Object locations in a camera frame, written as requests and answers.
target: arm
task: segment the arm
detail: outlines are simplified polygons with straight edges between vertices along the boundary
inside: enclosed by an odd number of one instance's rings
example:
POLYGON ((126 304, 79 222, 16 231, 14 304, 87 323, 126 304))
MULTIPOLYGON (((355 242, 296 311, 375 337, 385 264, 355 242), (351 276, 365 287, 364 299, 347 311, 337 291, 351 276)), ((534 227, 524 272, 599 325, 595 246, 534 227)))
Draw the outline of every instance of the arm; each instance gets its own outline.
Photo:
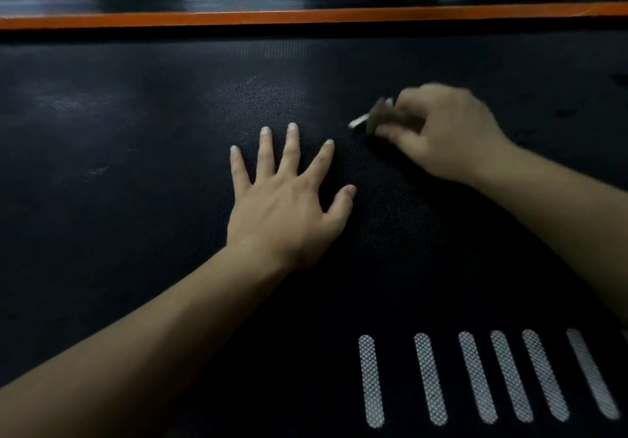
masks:
POLYGON ((476 188, 538 235, 628 324, 628 193, 510 142, 466 89, 426 84, 397 100, 427 121, 377 135, 438 177, 476 188))
POLYGON ((3 436, 121 436, 150 425, 273 288, 314 264, 340 235, 356 188, 342 188, 322 212, 318 188, 333 154, 328 141, 297 176, 291 125, 275 173, 264 128, 251 185, 232 147, 236 202, 226 247, 152 301, 1 388, 3 436))

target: orange strip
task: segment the orange strip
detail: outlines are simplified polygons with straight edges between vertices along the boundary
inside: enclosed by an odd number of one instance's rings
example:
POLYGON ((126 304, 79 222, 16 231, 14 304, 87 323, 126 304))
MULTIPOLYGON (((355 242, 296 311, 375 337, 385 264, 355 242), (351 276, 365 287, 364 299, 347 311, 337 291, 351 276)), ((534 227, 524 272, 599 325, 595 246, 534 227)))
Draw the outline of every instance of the orange strip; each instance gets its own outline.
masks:
POLYGON ((538 5, 413 6, 218 13, 113 13, 0 18, 0 29, 113 28, 130 26, 268 25, 356 21, 488 20, 626 16, 628 2, 541 3, 538 5))

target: forearm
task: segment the forearm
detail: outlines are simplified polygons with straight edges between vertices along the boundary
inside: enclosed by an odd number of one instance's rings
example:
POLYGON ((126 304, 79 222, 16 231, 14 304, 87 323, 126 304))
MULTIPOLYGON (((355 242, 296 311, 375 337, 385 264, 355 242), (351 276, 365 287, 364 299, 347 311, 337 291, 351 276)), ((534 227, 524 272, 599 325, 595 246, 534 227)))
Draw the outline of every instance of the forearm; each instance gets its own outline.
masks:
POLYGON ((628 193, 514 144, 468 183, 538 235, 628 323, 628 193))
POLYGON ((0 389, 3 436, 120 436, 186 387, 281 272, 219 252, 120 321, 0 389))

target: person's left hand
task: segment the person's left hand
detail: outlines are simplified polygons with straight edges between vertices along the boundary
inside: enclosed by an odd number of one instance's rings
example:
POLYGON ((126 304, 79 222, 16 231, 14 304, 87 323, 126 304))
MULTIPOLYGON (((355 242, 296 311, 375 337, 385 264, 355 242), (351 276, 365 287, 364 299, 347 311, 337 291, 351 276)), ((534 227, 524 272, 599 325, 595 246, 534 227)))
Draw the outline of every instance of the person's left hand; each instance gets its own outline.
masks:
POLYGON ((308 169, 297 175, 300 156, 298 128, 291 123, 275 173, 271 132, 264 127, 251 185, 239 148, 231 148, 236 202, 227 228, 227 247, 259 252, 286 273, 318 261, 345 228, 356 195, 356 187, 346 185, 324 213, 318 188, 332 163, 334 142, 325 142, 308 169))

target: hand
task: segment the hand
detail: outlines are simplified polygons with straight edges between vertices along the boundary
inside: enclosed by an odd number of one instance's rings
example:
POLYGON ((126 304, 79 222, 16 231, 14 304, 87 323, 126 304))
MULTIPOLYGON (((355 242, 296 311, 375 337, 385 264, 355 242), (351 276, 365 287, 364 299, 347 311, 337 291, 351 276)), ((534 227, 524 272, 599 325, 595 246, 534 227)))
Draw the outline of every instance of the hand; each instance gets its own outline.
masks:
POLYGON ((420 133, 399 125, 381 125, 375 135, 388 139, 414 163, 447 180, 469 183, 473 176, 498 161, 511 142, 491 110, 468 89, 424 84, 404 89, 396 108, 426 119, 420 133))
POLYGON ((297 175, 301 156, 296 124, 288 126, 286 147, 275 173, 268 127, 259 137, 257 174, 251 185, 240 150, 231 148, 235 205, 227 228, 227 247, 244 245, 289 273, 312 266, 345 228, 356 187, 343 187, 327 213, 318 200, 334 156, 334 142, 325 142, 308 169, 297 175))

